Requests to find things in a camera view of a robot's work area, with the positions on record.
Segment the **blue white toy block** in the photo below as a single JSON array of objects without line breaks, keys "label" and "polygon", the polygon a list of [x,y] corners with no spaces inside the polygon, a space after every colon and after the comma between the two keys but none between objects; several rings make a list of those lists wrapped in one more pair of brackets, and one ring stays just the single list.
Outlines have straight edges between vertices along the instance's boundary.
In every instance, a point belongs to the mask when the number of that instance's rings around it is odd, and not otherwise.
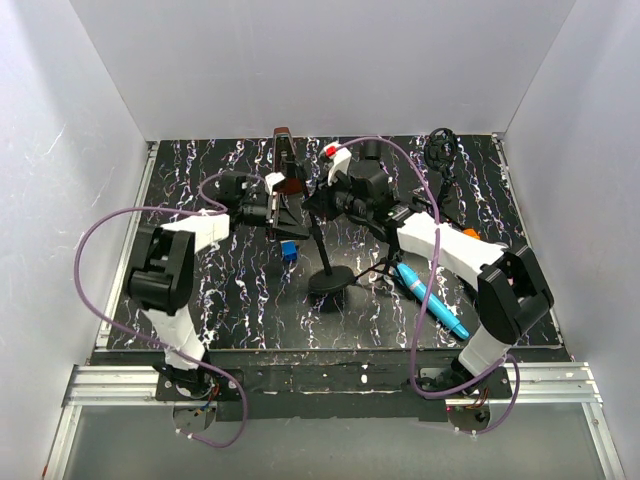
[{"label": "blue white toy block", "polygon": [[298,245],[294,240],[281,242],[282,257],[287,262],[294,262],[298,258]]}]

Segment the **black round base mic stand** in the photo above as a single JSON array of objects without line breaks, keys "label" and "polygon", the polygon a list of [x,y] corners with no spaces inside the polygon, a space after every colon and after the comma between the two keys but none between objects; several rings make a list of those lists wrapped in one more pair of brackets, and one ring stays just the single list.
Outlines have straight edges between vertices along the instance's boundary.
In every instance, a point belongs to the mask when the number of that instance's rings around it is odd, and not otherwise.
[{"label": "black round base mic stand", "polygon": [[[299,163],[298,165],[303,179],[302,194],[304,199],[306,199],[310,196],[310,192],[306,184],[306,173]],[[309,278],[309,292],[315,296],[337,294],[348,287],[348,283],[350,283],[354,278],[353,271],[346,266],[332,266],[330,264],[324,243],[324,237],[318,224],[317,217],[309,215],[309,213],[308,216],[311,221],[310,231],[316,243],[323,266],[321,270],[317,271]]]}]

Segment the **black tripod stand blue mic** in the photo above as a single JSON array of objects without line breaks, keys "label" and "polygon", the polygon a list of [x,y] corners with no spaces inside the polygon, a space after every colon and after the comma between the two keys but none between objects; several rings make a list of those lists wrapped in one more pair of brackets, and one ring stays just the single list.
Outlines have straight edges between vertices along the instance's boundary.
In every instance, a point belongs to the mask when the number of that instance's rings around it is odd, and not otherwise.
[{"label": "black tripod stand blue mic", "polygon": [[399,241],[397,239],[391,240],[387,254],[380,261],[357,274],[351,282],[348,283],[348,286],[354,286],[362,277],[367,276],[370,273],[377,273],[382,276],[392,277],[397,264],[402,260],[402,255],[403,253],[400,248]]}]

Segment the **black shock mount tripod stand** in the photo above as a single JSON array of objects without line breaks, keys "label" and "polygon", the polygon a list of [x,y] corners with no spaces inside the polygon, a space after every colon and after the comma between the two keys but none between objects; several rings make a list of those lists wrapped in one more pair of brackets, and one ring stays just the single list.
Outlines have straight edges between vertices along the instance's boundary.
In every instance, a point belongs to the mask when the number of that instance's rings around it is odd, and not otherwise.
[{"label": "black shock mount tripod stand", "polygon": [[441,218],[451,224],[457,221],[446,213],[445,202],[451,187],[455,183],[453,165],[458,157],[459,146],[456,134],[449,128],[441,127],[433,130],[425,140],[423,157],[427,167],[437,172],[441,177],[441,186],[437,194],[435,205]]}]

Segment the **orange microphone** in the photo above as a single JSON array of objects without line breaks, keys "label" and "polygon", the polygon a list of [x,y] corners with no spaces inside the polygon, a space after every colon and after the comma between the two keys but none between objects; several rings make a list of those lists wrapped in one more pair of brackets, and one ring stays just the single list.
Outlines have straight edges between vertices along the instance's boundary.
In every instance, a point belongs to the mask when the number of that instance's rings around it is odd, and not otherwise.
[{"label": "orange microphone", "polygon": [[468,228],[468,229],[464,229],[463,233],[467,236],[470,236],[474,239],[480,240],[481,237],[479,236],[479,234],[472,228]]}]

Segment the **blue microphone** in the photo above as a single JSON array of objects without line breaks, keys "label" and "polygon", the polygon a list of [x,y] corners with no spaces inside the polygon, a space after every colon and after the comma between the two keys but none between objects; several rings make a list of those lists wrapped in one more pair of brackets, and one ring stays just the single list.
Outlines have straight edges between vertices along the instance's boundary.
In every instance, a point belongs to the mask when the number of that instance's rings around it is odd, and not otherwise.
[{"label": "blue microphone", "polygon": [[[427,286],[420,280],[417,273],[404,263],[397,263],[394,272],[399,283],[418,301],[423,302],[427,293]],[[457,338],[461,340],[469,338],[470,334],[466,328],[433,293],[429,296],[427,309]]]}]

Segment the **black stand for black mic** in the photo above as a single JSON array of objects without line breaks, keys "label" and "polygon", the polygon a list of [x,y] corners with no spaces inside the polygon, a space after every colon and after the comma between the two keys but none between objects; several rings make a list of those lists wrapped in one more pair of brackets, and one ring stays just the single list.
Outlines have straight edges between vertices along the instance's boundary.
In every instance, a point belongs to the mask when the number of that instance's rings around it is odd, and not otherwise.
[{"label": "black stand for black mic", "polygon": [[365,140],[359,149],[361,161],[380,162],[382,157],[382,143],[379,140]]}]

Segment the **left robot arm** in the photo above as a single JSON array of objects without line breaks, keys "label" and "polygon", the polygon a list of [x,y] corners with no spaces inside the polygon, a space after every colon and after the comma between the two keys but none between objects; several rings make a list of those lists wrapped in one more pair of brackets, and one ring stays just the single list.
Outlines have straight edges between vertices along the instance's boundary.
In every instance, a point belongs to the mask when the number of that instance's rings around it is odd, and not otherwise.
[{"label": "left robot arm", "polygon": [[226,239],[237,225],[263,227],[270,237],[289,243],[309,237],[309,230],[285,205],[287,195],[302,191],[302,181],[270,173],[264,188],[252,192],[251,178],[234,171],[213,176],[214,190],[208,198],[226,208],[222,214],[203,210],[174,223],[140,228],[126,269],[126,294],[165,345],[164,360],[154,368],[193,400],[210,396],[218,380],[199,365],[209,355],[188,308],[196,254]]}]

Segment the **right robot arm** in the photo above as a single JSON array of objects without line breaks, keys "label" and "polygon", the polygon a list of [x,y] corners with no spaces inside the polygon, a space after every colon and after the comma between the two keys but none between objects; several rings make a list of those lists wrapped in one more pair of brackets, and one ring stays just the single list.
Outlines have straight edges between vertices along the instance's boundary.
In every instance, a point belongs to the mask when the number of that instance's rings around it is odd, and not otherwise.
[{"label": "right robot arm", "polygon": [[450,367],[423,392],[425,398],[479,395],[489,384],[488,374],[554,304],[529,246],[506,248],[437,223],[417,201],[396,197],[383,170],[368,177],[331,172],[302,206],[326,220],[344,215],[394,252],[427,258],[476,291],[480,325]]}]

